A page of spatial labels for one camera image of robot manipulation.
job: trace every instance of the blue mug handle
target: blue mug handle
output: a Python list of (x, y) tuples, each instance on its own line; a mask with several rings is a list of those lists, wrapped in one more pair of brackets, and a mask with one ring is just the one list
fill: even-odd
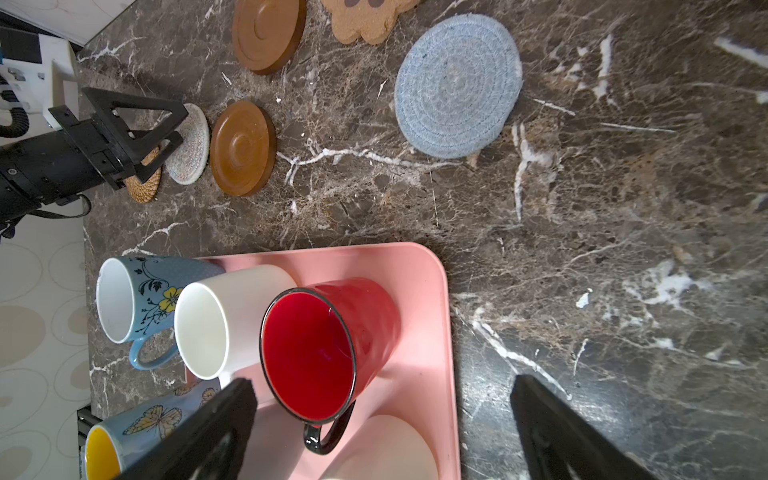
[(134, 340), (133, 345), (131, 345), (131, 353), (128, 354), (128, 358), (131, 360), (131, 365), (133, 365), (135, 369), (154, 370), (158, 366), (161, 366), (168, 360), (174, 358), (176, 354), (179, 353), (179, 347), (174, 343), (166, 353), (158, 356), (151, 362), (142, 362), (139, 360), (139, 352), (141, 351), (141, 347), (144, 346), (144, 342), (149, 340), (150, 337), (152, 337), (152, 335), (142, 336), (140, 339)]

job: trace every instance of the black mug rim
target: black mug rim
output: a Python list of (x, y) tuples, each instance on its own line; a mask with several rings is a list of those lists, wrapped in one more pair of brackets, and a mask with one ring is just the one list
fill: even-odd
[[(319, 300), (322, 300), (323, 303), (325, 303), (335, 314), (336, 318), (339, 319), (341, 322), (342, 328), (344, 328), (344, 333), (346, 334), (346, 341), (349, 344), (349, 351), (352, 353), (352, 385), (349, 388), (349, 393), (347, 393), (346, 400), (344, 401), (344, 405), (342, 408), (335, 414), (330, 416), (327, 419), (324, 420), (308, 420), (301, 415), (298, 415), (296, 412), (294, 412), (286, 403), (280, 398), (279, 395), (277, 395), (277, 392), (275, 391), (275, 387), (272, 385), (272, 381), (270, 380), (270, 375), (266, 372), (266, 364), (264, 363), (264, 327), (266, 326), (266, 319), (272, 312), (272, 308), (275, 307), (277, 302), (281, 301), (286, 296), (292, 295), (294, 293), (308, 293), (309, 295), (312, 295), (316, 297)], [(274, 300), (272, 300), (272, 303), (270, 303), (269, 308), (266, 309), (266, 312), (264, 312), (264, 318), (262, 318), (261, 321), (261, 331), (259, 332), (259, 358), (261, 360), (261, 371), (264, 373), (264, 379), (266, 380), (266, 384), (270, 387), (270, 391), (272, 392), (272, 395), (274, 396), (275, 400), (294, 418), (299, 419), (300, 421), (310, 424), (310, 425), (324, 425), (326, 423), (331, 423), (336, 421), (340, 416), (344, 415), (344, 412), (349, 408), (349, 405), (352, 404), (352, 397), (355, 395), (355, 387), (357, 385), (357, 354), (355, 353), (355, 345), (352, 342), (352, 335), (349, 333), (349, 327), (347, 327), (346, 322), (341, 316), (341, 313), (339, 313), (339, 310), (336, 309), (336, 307), (324, 296), (317, 293), (315, 290), (311, 290), (304, 287), (297, 287), (285, 290), (280, 295), (276, 296)]]

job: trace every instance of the gray speckled coaster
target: gray speckled coaster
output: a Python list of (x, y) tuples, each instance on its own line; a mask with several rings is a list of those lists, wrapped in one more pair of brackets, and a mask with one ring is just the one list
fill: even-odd
[(165, 161), (165, 167), (170, 177), (177, 183), (190, 185), (200, 178), (208, 162), (210, 129), (208, 120), (200, 107), (195, 104), (184, 104), (184, 107), (190, 114), (176, 129), (184, 139), (184, 143), (170, 154)]
[(523, 84), (515, 40), (484, 15), (457, 15), (411, 48), (395, 84), (400, 130), (418, 150), (459, 158), (502, 132)]

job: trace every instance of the red mug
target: red mug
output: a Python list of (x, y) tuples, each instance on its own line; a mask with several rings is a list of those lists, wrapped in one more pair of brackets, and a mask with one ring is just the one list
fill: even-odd
[(400, 329), (392, 297), (365, 278), (293, 288), (273, 300), (261, 325), (261, 367), (277, 401), (304, 422), (311, 452), (326, 455), (339, 443), (357, 397), (389, 360)]

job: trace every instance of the black mug handle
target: black mug handle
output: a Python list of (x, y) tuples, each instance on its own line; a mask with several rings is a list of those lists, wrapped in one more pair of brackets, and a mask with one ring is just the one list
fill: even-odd
[(304, 446), (317, 455), (328, 455), (339, 444), (342, 435), (346, 431), (346, 425), (349, 423), (349, 417), (352, 416), (352, 410), (355, 408), (355, 403), (347, 407), (346, 411), (336, 419), (331, 425), (331, 429), (328, 435), (322, 439), (320, 429), (322, 425), (310, 425), (304, 424)]

